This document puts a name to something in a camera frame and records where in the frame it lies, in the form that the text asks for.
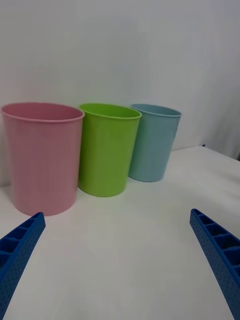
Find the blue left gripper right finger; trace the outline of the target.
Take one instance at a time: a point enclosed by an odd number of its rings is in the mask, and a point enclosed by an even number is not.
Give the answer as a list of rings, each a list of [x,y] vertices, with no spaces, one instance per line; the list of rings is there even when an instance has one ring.
[[[240,240],[193,208],[189,224],[235,320],[240,319]]]

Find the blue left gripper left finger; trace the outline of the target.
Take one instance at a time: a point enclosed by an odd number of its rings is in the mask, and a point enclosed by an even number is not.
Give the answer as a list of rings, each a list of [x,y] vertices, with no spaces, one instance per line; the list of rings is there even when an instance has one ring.
[[[0,239],[0,319],[45,227],[44,214],[38,212]]]

